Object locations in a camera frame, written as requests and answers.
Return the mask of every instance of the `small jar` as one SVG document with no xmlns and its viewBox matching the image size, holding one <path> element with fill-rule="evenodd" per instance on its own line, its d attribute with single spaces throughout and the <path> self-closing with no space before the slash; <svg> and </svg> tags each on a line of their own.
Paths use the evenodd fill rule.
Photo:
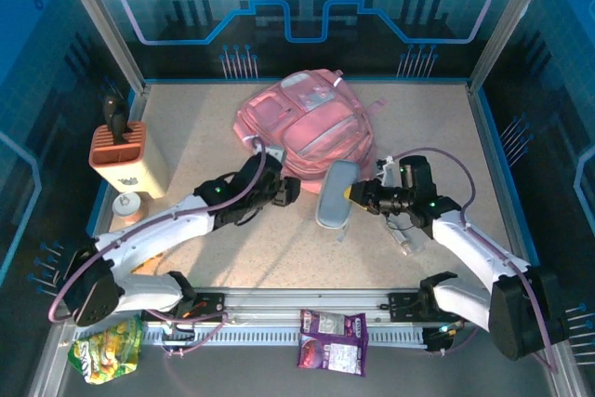
<svg viewBox="0 0 595 397">
<path fill-rule="evenodd" d="M 127 225 L 140 222 L 147 213 L 145 204 L 135 192 L 118 195 L 113 201 L 112 210 Z"/>
</svg>

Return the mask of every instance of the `purple snack bag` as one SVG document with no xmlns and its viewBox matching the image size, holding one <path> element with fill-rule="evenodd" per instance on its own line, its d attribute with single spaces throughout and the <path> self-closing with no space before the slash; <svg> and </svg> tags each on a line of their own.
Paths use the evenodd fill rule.
<svg viewBox="0 0 595 397">
<path fill-rule="evenodd" d="M 300 332 L 304 335 L 334 335 L 368 338 L 365 313 L 345 316 L 328 311 L 301 311 Z"/>
<path fill-rule="evenodd" d="M 366 338 L 299 335 L 297 367 L 365 376 Z"/>
</svg>

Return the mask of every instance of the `enclosure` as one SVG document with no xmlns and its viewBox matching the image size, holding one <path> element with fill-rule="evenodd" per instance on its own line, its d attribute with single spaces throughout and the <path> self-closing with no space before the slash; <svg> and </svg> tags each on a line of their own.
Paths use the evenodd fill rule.
<svg viewBox="0 0 595 397">
<path fill-rule="evenodd" d="M 573 332 L 586 347 L 554 346 L 557 374 L 531 357 L 510 362 L 485 333 L 445 358 L 394 349 L 380 315 L 364 379 L 303 374 L 294 339 L 225 346 L 218 338 L 172 362 L 147 336 L 138 371 L 93 387 L 66 358 L 84 332 L 47 320 L 53 297 L 40 247 L 123 227 L 112 214 L 117 191 L 88 162 L 106 92 L 127 98 L 130 119 L 164 156 L 168 188 L 148 202 L 154 215 L 242 165 L 249 153 L 232 124 L 248 98 L 291 73 L 326 68 L 344 72 L 364 106 L 386 101 L 371 117 L 378 158 L 428 146 L 454 154 L 477 185 L 474 222 L 551 268 L 567 309 L 583 303 L 592 312 L 595 0 L 0 0 L 0 9 L 5 395 L 591 395 L 588 317 Z M 459 168 L 428 158 L 438 191 L 464 203 Z M 417 229 L 407 235 L 418 251 L 407 256 L 363 210 L 340 242 L 316 223 L 317 200 L 302 192 L 288 208 L 191 239 L 140 272 L 181 271 L 231 302 L 268 299 L 254 314 L 283 315 L 376 302 L 441 271 L 477 282 Z M 279 318 L 246 316 L 245 325 L 257 336 L 293 333 L 295 322 Z"/>
</svg>

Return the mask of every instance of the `pink backpack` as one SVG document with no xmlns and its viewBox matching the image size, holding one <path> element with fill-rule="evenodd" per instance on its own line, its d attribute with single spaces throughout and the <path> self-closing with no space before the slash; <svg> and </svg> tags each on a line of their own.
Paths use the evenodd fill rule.
<svg viewBox="0 0 595 397">
<path fill-rule="evenodd" d="M 324 175 L 336 160 L 357 163 L 362 178 L 376 172 L 374 132 L 368 112 L 341 71 L 294 73 L 258 93 L 238 112 L 233 130 L 258 135 L 287 151 L 283 174 L 301 179 L 306 191 L 320 193 Z"/>
</svg>

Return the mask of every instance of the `green snack bag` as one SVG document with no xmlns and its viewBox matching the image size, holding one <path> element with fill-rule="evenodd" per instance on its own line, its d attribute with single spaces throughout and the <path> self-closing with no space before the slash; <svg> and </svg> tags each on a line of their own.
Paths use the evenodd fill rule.
<svg viewBox="0 0 595 397">
<path fill-rule="evenodd" d="M 68 359 L 87 383 L 100 385 L 137 370 L 142 322 L 138 316 L 76 340 Z"/>
</svg>

